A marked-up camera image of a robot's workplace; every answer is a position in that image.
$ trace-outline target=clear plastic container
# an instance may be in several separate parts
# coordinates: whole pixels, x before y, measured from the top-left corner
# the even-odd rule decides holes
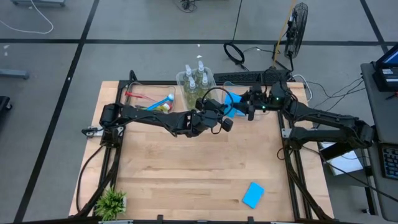
[[[225,82],[223,85],[223,88],[225,90],[227,90],[230,93],[234,93],[237,95],[242,95],[243,93],[245,93],[246,91],[249,90],[250,86],[241,86],[241,85],[235,85],[234,83],[231,82]],[[221,103],[225,103],[226,98],[229,98],[229,96],[223,91],[222,93],[222,102]],[[256,110],[256,112],[254,112],[254,120],[258,121],[260,120],[264,115],[269,114],[269,111],[266,111],[265,113],[263,113],[262,111]],[[233,112],[230,112],[230,114],[228,115],[228,118],[244,118],[244,119],[248,119],[247,115],[245,115],[244,113],[238,111],[238,110],[234,110]]]
[[[170,94],[175,96],[174,86],[152,86],[143,85],[139,82],[133,82],[123,93],[121,103],[124,103],[125,105],[131,105],[135,108],[146,109],[155,103],[166,99],[166,97],[168,97]],[[173,111],[174,102],[175,100],[166,101],[153,110],[161,111],[163,113],[170,113]]]
[[[204,67],[205,68],[205,73],[207,74],[207,87],[203,88],[203,85],[201,83],[195,82],[196,86],[196,91],[192,91],[190,89],[190,81],[185,78],[187,72],[183,71],[177,74],[176,79],[177,79],[177,84],[180,87],[182,99],[183,99],[183,105],[186,110],[193,110],[195,108],[196,100],[198,98],[203,98],[203,95],[207,92],[208,89],[213,88],[216,86],[216,82],[213,77],[213,72],[210,70],[210,68]],[[192,70],[192,74],[197,73],[197,68]],[[220,99],[220,91],[218,90],[212,90],[209,92],[209,94],[206,95],[206,98],[211,98],[214,100],[219,101]]]

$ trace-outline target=potted plant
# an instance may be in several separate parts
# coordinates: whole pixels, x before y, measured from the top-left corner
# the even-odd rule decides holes
[[[122,191],[115,191],[110,188],[97,201],[96,215],[102,217],[103,221],[116,220],[119,213],[126,211],[126,193]]]

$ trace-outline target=wooden tabletop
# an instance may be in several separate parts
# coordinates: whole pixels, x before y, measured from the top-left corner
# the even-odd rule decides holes
[[[103,82],[92,125],[97,126],[103,106],[114,103],[118,82]],[[143,92],[158,88],[137,86]],[[301,83],[289,83],[299,101],[307,102]],[[176,88],[174,111],[183,111]],[[308,121],[296,124],[311,127]],[[99,148],[100,138],[87,141],[82,165]],[[314,142],[307,147],[317,149]],[[232,130],[196,138],[173,137],[164,128],[140,123],[127,126],[119,165],[117,190],[127,192],[127,208],[119,219],[293,221],[285,162],[276,154],[282,147],[276,112],[256,116],[255,121],[235,118]],[[320,158],[301,150],[307,189],[325,213],[333,217]],[[81,181],[80,207],[98,186],[104,150],[87,166]],[[255,209],[242,203],[249,184],[265,193]],[[301,217],[305,217],[296,188]],[[76,214],[76,193],[70,214]]]

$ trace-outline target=keyboard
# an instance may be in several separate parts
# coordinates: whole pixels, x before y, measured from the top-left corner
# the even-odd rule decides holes
[[[214,74],[214,79],[217,83],[219,82],[232,82],[234,84],[245,84],[245,83],[259,83],[261,85],[272,85],[282,78],[284,80],[290,79],[290,71],[278,70],[279,73],[264,71],[256,72],[230,72],[230,73],[217,73]]]
[[[390,146],[382,146],[380,164],[382,174],[386,178],[398,180],[398,149]]]

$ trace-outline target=monitor screen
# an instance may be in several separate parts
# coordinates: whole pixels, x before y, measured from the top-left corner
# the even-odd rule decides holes
[[[389,57],[384,59],[383,63],[398,64],[398,50],[396,50],[393,54],[391,54]]]

